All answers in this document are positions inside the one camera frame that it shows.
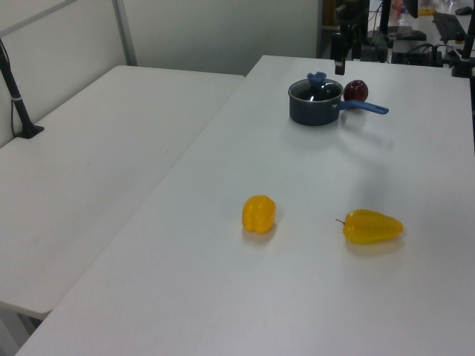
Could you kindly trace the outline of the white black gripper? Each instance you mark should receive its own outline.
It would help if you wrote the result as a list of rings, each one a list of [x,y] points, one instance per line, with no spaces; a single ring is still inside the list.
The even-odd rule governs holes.
[[[335,17],[340,25],[351,25],[351,59],[361,58],[362,39],[361,23],[368,20],[370,9],[369,0],[336,0]],[[345,73],[345,37],[342,33],[332,34],[331,59],[334,61],[335,74]]]

